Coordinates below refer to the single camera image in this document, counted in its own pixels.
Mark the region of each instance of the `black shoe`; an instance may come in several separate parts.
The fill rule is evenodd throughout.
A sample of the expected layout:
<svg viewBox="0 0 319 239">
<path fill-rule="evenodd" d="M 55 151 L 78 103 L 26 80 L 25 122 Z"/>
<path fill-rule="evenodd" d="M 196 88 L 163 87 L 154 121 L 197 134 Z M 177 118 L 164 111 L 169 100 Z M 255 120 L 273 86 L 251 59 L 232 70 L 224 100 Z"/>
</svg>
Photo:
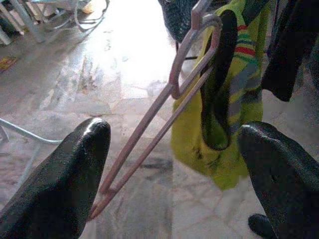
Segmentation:
<svg viewBox="0 0 319 239">
<path fill-rule="evenodd" d="M 268 218 L 261 214 L 253 214 L 248 219 L 249 228 L 265 239 L 277 239 Z"/>
</svg>

